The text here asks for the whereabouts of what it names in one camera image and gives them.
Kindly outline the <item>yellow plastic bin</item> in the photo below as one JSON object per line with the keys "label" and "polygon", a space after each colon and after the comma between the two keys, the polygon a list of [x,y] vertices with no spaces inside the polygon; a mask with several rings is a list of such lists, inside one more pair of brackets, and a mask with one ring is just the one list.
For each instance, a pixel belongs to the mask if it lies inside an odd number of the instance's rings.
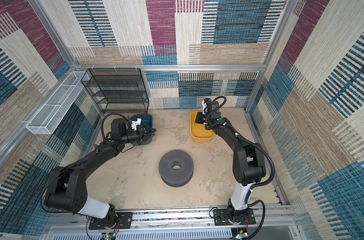
{"label": "yellow plastic bin", "polygon": [[190,116],[190,134],[195,142],[205,143],[210,142],[215,133],[210,130],[206,130],[204,125],[196,124],[195,119],[198,111],[192,112]]}

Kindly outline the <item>grey perforated cable spool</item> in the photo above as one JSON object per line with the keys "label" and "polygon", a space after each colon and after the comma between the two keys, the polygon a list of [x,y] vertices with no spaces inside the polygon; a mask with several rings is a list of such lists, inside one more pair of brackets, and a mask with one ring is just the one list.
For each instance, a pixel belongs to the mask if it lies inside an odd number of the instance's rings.
{"label": "grey perforated cable spool", "polygon": [[182,187],[193,177],[193,159],[184,151],[169,151],[162,156],[159,162],[159,173],[163,182],[168,186],[173,188]]}

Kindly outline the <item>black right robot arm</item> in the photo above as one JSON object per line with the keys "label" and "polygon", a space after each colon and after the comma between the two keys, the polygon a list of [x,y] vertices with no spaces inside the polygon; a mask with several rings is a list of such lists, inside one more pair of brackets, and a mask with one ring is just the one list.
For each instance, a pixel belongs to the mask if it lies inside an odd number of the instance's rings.
{"label": "black right robot arm", "polygon": [[250,199],[255,188],[268,185],[275,175],[272,158],[258,143],[244,138],[231,122],[222,117],[220,108],[227,98],[219,96],[214,100],[202,100],[203,110],[197,113],[196,124],[213,131],[233,150],[233,175],[237,181],[235,191],[227,206],[227,222],[237,225],[251,218]]}

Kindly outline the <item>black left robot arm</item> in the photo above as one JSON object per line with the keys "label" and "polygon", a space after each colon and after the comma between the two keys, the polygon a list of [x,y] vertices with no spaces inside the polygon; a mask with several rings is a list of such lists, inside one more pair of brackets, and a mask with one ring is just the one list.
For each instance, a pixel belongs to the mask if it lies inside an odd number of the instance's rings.
{"label": "black left robot arm", "polygon": [[107,161],[123,153],[126,144],[140,145],[152,138],[156,129],[142,124],[142,120],[129,120],[122,114],[111,123],[111,130],[105,133],[94,150],[80,160],[65,167],[55,167],[49,176],[44,195],[44,205],[50,209],[79,214],[113,225],[118,220],[115,207],[89,196],[86,181],[88,177]]}

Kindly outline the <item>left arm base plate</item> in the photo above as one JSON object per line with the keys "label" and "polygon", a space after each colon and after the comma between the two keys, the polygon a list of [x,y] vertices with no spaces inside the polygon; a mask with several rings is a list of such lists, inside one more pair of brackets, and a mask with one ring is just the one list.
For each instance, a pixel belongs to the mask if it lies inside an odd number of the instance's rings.
{"label": "left arm base plate", "polygon": [[104,219],[92,217],[88,230],[121,230],[129,229],[132,224],[133,212],[118,212],[108,214]]}

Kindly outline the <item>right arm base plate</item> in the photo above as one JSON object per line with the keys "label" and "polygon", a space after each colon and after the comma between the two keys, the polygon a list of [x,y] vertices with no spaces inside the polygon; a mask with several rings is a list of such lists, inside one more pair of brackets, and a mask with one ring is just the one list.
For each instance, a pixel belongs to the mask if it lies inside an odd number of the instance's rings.
{"label": "right arm base plate", "polygon": [[216,226],[256,224],[255,214],[251,208],[246,208],[241,211],[214,209],[212,213]]}

